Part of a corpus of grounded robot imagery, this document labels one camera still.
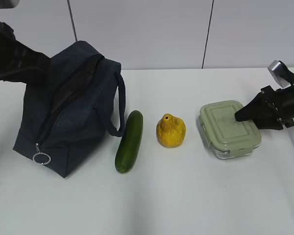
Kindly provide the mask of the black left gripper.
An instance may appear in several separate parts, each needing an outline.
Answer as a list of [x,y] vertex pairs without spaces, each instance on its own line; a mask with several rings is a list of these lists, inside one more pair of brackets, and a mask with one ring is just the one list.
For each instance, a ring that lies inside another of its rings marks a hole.
[[0,22],[0,81],[43,85],[50,58],[16,40],[14,30]]

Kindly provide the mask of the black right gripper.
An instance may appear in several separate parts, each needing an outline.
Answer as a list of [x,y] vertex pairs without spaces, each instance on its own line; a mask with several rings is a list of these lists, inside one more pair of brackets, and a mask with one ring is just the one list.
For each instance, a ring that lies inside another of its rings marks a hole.
[[238,122],[253,120],[259,130],[283,130],[294,126],[294,86],[261,89],[246,106],[235,113]]

